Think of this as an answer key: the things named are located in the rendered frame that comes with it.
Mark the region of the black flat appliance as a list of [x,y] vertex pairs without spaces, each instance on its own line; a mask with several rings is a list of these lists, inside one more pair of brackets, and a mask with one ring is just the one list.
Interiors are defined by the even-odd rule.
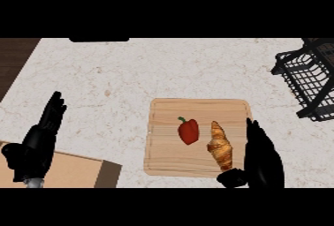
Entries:
[[70,42],[127,42],[128,38],[88,38],[88,37],[70,37]]

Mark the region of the pale wooden cutting board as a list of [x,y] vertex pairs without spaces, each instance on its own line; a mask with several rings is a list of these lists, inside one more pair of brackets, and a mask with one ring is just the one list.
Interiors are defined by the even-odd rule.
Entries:
[[156,98],[150,101],[143,170],[152,176],[215,177],[223,169],[206,151],[211,124],[232,146],[227,163],[243,167],[249,104],[239,99]]

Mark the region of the pale wooden cabinet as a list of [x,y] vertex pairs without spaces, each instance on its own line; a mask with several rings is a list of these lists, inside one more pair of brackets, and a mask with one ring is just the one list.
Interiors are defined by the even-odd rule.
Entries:
[[[7,168],[0,140],[0,188],[23,188],[13,182],[13,170]],[[44,177],[44,188],[115,188],[121,165],[104,160],[56,152]]]

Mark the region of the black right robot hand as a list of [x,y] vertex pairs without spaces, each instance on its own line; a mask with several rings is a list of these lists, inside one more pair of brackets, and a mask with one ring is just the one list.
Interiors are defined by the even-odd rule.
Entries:
[[226,188],[283,189],[282,159],[257,120],[246,119],[243,169],[227,170],[217,181]]

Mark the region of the golden brown croissant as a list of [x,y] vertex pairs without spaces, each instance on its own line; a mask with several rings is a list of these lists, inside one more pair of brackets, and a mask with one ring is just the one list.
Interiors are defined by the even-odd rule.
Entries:
[[221,171],[232,169],[232,145],[217,121],[211,122],[211,140],[206,143],[206,152],[212,155]]

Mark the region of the red bell pepper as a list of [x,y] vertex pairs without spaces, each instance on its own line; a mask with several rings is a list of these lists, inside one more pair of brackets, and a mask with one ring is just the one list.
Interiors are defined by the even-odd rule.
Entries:
[[181,121],[181,124],[177,128],[178,137],[183,143],[186,145],[190,145],[198,141],[199,138],[198,123],[193,119],[184,120],[183,117],[177,117],[177,119]]

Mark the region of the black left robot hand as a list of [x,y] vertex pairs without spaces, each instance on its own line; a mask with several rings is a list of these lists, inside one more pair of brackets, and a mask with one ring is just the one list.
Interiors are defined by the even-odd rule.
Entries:
[[66,110],[60,92],[56,91],[45,104],[39,121],[31,126],[22,143],[8,143],[1,148],[7,168],[14,171],[13,182],[42,178],[50,170],[56,135]]

